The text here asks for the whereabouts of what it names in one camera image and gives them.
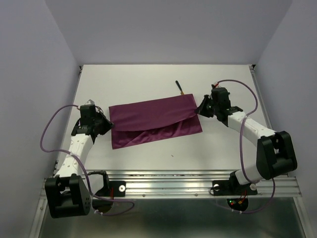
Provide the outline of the purple cloth napkin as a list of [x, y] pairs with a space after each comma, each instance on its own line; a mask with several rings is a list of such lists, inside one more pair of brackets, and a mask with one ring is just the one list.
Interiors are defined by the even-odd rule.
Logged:
[[192, 94], [109, 107], [113, 149], [203, 131]]

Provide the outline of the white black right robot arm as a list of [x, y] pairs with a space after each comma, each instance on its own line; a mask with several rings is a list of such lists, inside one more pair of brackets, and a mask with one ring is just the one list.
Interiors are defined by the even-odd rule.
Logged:
[[230, 174], [227, 180], [215, 180], [212, 183], [212, 194], [239, 195], [248, 192], [257, 194], [255, 183], [270, 180], [297, 169], [298, 163], [291, 136], [286, 131], [277, 132], [251, 119], [241, 108], [232, 106], [229, 92], [223, 87], [213, 87], [210, 95], [205, 95], [202, 103], [195, 110], [201, 116], [212, 118], [226, 127], [237, 131], [239, 139], [248, 139], [255, 145], [255, 164], [242, 166]]

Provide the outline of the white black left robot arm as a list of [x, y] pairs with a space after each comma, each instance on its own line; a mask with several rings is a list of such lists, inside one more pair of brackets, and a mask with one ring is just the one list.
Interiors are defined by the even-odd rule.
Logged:
[[55, 176], [45, 182], [52, 218], [89, 214], [93, 192], [84, 163], [98, 135], [104, 135], [113, 128], [113, 123], [92, 101], [76, 109], [80, 111], [80, 118], [71, 132], [69, 149], [59, 150], [66, 154], [63, 164]]

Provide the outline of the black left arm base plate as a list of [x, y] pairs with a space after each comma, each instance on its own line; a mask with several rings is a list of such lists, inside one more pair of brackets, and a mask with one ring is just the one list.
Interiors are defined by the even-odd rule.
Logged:
[[110, 180], [106, 171], [88, 173], [92, 182], [92, 191], [100, 197], [125, 197], [126, 182], [123, 180]]

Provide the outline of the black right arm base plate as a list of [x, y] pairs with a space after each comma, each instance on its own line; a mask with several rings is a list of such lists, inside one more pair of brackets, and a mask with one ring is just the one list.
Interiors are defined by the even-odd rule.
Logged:
[[229, 180], [214, 180], [209, 193], [213, 196], [257, 195], [258, 191], [251, 190], [250, 185], [250, 183], [245, 185], [233, 184]]

